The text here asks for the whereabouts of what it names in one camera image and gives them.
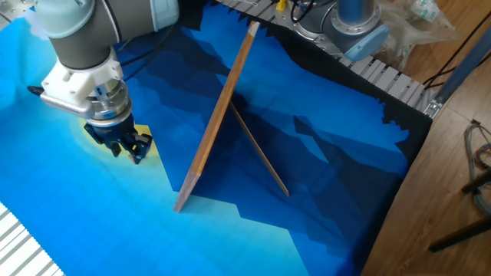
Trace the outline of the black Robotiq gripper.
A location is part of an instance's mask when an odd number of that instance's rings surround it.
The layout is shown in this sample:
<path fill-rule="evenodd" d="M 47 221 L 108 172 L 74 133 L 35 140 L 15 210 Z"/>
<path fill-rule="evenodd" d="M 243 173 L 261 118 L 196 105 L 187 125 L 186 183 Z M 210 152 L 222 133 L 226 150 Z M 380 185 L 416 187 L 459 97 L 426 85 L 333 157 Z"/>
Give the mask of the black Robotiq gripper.
<path fill-rule="evenodd" d="M 108 143 L 108 149 L 114 157 L 120 155 L 121 148 L 118 143 L 123 141 L 124 149 L 130 153 L 130 157 L 136 165 L 147 156 L 153 142 L 151 135 L 136 132 L 132 115 L 113 126 L 98 127 L 86 123 L 84 129 L 98 144 Z"/>

